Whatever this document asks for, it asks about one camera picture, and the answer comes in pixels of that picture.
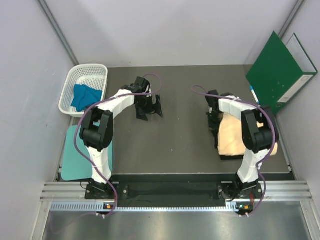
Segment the peach yellow t shirt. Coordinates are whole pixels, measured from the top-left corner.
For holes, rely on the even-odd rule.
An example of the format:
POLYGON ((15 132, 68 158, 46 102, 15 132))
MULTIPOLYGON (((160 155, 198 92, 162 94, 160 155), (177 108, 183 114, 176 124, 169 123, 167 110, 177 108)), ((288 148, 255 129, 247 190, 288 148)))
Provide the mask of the peach yellow t shirt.
POLYGON ((242 122, 228 113, 223 114, 218 131, 218 153, 226 156, 245 154, 242 122))

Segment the black t shirt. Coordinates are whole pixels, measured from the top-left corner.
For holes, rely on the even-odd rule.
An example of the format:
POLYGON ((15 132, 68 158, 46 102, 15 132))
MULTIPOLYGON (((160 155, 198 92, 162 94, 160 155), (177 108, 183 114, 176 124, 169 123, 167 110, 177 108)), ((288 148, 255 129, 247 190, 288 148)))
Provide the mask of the black t shirt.
MULTIPOLYGON (((211 130, 211 133, 214 137, 214 148, 218 151, 218 145, 219 145, 219 141, 218 141, 218 131, 217 130, 211 130)), ((244 157, 244 154, 242 155, 220 155, 218 154, 220 157, 221 161, 231 161, 231 160, 242 160, 244 157)))

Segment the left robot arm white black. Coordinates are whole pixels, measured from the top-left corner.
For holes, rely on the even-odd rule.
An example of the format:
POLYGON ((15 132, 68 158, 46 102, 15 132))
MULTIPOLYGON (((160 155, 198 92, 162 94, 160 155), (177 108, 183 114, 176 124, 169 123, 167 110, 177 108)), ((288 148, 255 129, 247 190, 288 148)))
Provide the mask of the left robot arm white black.
POLYGON ((125 109, 134 106, 135 117, 148 121, 148 115, 163 117, 161 97, 156 94, 153 102, 151 83, 145 76, 138 76, 134 83, 124 85, 111 98, 90 106, 80 119, 77 132, 89 152, 92 176, 89 185, 102 198, 109 198, 114 191, 109 182, 112 170, 109 165, 109 146, 114 136, 114 119, 125 109))

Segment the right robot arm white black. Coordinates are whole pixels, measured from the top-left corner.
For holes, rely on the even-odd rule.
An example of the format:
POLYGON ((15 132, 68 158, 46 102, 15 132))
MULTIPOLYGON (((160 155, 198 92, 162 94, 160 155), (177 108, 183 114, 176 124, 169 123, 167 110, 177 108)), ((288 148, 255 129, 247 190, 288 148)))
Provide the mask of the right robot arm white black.
POLYGON ((208 127, 215 140, 215 148, 222 146, 223 119, 231 116, 240 122, 244 154, 235 174, 233 192, 245 198, 256 187, 263 162, 271 156, 279 140, 275 118, 269 107, 240 100, 231 94, 219 95, 216 90, 205 94, 209 106, 208 127))

